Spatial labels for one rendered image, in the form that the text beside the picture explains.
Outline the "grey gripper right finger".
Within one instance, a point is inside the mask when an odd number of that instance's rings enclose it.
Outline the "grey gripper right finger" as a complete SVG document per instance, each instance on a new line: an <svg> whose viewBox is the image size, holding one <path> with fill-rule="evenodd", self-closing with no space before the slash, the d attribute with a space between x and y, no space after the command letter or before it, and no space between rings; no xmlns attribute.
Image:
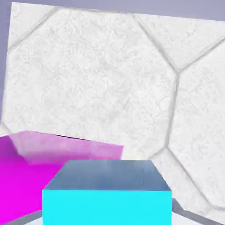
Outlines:
<svg viewBox="0 0 225 225"><path fill-rule="evenodd" d="M175 198L172 202L172 225L225 225L184 210Z"/></svg>

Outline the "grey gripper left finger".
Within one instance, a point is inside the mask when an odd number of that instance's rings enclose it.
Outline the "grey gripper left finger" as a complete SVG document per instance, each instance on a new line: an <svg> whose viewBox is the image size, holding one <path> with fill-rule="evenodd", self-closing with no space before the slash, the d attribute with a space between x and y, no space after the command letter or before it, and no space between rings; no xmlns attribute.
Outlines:
<svg viewBox="0 0 225 225"><path fill-rule="evenodd" d="M9 225L38 225L42 224L42 211L38 210L9 222Z"/></svg>

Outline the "small cyan cube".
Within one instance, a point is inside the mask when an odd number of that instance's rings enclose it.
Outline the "small cyan cube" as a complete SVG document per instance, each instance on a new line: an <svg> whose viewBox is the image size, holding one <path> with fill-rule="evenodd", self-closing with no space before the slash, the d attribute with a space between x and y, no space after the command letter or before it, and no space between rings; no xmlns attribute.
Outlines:
<svg viewBox="0 0 225 225"><path fill-rule="evenodd" d="M172 191L150 160L69 160L43 189L43 225L172 225Z"/></svg>

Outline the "large magenta box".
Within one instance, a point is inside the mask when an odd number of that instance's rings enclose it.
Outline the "large magenta box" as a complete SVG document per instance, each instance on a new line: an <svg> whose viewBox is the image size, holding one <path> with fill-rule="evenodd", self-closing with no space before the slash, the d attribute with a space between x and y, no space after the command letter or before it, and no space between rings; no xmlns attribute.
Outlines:
<svg viewBox="0 0 225 225"><path fill-rule="evenodd" d="M119 160L122 145L34 131L0 137L0 225L42 210L42 190L67 160Z"/></svg>

